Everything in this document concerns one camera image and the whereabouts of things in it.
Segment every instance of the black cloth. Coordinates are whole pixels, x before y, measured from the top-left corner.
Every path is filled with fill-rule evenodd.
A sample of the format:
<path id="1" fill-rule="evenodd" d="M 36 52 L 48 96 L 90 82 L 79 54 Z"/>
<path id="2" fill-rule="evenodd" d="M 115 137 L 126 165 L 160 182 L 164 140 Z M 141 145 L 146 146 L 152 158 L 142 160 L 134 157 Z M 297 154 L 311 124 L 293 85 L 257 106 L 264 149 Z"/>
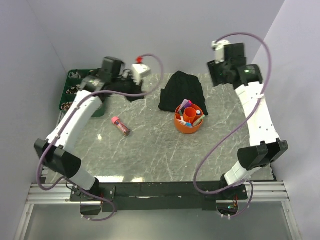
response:
<path id="1" fill-rule="evenodd" d="M 184 99 L 190 100 L 208 115 L 205 104 L 204 91 L 199 78 L 177 71 L 172 75 L 165 89 L 161 89 L 159 109 L 162 111 L 175 112 L 176 108 Z"/>

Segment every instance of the pink cap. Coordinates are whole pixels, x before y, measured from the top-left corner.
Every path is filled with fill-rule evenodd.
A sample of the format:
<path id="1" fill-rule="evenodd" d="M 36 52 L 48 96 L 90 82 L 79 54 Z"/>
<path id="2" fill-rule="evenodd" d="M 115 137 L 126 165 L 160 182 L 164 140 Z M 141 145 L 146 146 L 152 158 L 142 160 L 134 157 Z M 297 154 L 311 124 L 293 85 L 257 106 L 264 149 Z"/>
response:
<path id="1" fill-rule="evenodd" d="M 113 118 L 111 118 L 111 122 L 113 124 L 115 124 L 115 122 L 118 121 L 118 120 L 119 120 L 119 118 L 117 116 L 114 116 Z"/>

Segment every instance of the marble table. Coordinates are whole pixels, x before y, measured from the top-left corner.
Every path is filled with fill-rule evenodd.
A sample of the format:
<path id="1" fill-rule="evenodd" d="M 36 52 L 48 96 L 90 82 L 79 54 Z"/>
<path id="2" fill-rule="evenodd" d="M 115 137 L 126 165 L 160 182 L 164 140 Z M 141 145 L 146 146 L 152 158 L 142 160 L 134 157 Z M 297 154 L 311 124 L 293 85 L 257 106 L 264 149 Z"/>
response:
<path id="1" fill-rule="evenodd" d="M 173 123 L 174 114 L 159 110 L 160 89 L 132 103 L 113 95 L 105 115 L 92 118 L 82 130 L 73 154 L 101 182 L 192 181 L 196 165 L 206 153 L 245 118 L 231 85 L 213 88 L 208 74 L 195 75 L 202 84 L 209 113 L 196 133 L 180 133 Z M 161 88 L 171 76 L 165 74 Z M 159 77 L 148 77 L 143 90 L 154 86 Z M 111 123 L 113 116 L 119 116 L 132 130 L 130 136 L 124 137 Z M 213 152 L 198 180 L 219 181 L 237 162 L 238 149 L 248 146 L 249 131 L 244 126 Z M 58 177 L 49 171 L 46 183 L 53 183 Z M 273 179 L 270 166 L 252 175 L 252 180 Z"/>

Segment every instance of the orange cup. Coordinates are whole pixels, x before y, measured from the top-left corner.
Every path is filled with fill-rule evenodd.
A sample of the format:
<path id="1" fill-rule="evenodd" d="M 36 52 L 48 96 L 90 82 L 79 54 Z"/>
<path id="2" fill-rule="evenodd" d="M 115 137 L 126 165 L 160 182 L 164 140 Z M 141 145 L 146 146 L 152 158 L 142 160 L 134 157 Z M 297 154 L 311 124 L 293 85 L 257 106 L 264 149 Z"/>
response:
<path id="1" fill-rule="evenodd" d="M 181 120 L 180 114 L 178 113 L 179 107 L 180 107 L 180 105 L 176 108 L 175 114 L 174 114 L 174 118 L 173 118 L 173 123 L 174 123 L 176 129 L 178 129 L 183 134 L 193 134 L 193 133 L 195 133 L 201 127 L 201 125 L 204 122 L 204 120 L 201 120 L 201 122 L 197 126 L 194 126 L 194 127 L 188 127 L 188 126 L 183 125 L 182 123 L 180 123 L 178 121 L 178 120 Z M 201 108 L 198 107 L 197 105 L 192 104 L 190 107 L 195 109 L 195 113 L 196 114 L 197 114 L 197 110 L 201 111 L 201 115 L 196 115 L 194 117 L 194 119 L 193 119 L 194 121 L 199 119 L 204 114 L 204 112 L 201 110 Z"/>
<path id="2" fill-rule="evenodd" d="M 197 111 L 193 107 L 187 107 L 183 112 L 183 119 L 187 123 L 194 123 Z"/>

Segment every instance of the green crate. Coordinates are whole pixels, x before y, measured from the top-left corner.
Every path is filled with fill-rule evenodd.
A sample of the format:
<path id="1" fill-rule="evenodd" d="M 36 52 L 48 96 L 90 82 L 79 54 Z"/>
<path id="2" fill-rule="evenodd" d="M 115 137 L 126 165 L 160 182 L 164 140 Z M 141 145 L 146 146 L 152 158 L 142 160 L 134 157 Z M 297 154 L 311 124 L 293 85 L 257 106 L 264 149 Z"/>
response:
<path id="1" fill-rule="evenodd" d="M 66 77 L 65 85 L 63 88 L 63 93 L 61 96 L 60 104 L 59 104 L 59 110 L 63 112 L 64 114 L 67 112 L 66 110 L 61 110 L 61 105 L 68 102 L 73 102 L 76 98 L 75 94 L 66 94 L 67 90 L 70 87 L 73 87 L 75 85 L 81 84 L 82 80 L 87 77 L 90 74 L 91 69 L 75 69 L 68 72 L 68 75 Z M 81 78 L 72 78 L 69 77 L 70 73 L 76 73 L 78 72 L 81 76 Z M 95 111 L 95 113 L 92 115 L 92 117 L 102 117 L 106 113 L 106 101 L 102 104 L 102 106 Z"/>

